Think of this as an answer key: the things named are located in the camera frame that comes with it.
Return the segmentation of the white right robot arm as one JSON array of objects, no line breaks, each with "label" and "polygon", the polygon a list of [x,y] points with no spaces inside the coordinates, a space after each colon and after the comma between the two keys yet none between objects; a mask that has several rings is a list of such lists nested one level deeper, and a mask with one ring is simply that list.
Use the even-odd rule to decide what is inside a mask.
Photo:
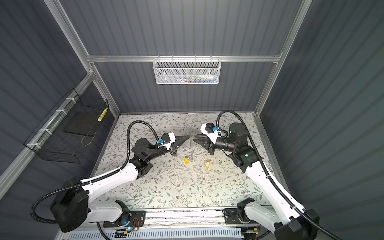
[{"label": "white right robot arm", "polygon": [[211,155],[215,150],[230,152],[229,157],[263,192],[273,209],[268,210],[252,198],[238,203],[241,222],[257,222],[275,235],[277,240],[315,240],[320,220],[313,210],[306,210],[276,180],[264,165],[257,150],[249,145],[249,131],[242,123],[230,124],[224,131],[213,123],[202,124],[194,142]]}]

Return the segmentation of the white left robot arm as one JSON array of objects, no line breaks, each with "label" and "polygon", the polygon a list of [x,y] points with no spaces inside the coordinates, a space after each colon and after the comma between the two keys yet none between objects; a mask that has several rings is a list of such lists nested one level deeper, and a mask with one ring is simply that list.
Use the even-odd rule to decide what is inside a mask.
[{"label": "white left robot arm", "polygon": [[131,227],[134,224],[129,208],[119,200],[113,203],[96,203],[96,199],[106,192],[146,175],[153,164],[151,160],[170,153],[176,155],[177,150],[189,136],[164,134],[160,144],[153,145],[149,140],[141,138],[136,141],[132,151],[134,157],[123,168],[117,168],[102,175],[84,179],[75,178],[65,182],[64,187],[84,184],[76,189],[65,190],[56,195],[50,210],[63,233],[68,233],[82,224],[96,222],[116,223],[119,227]]}]

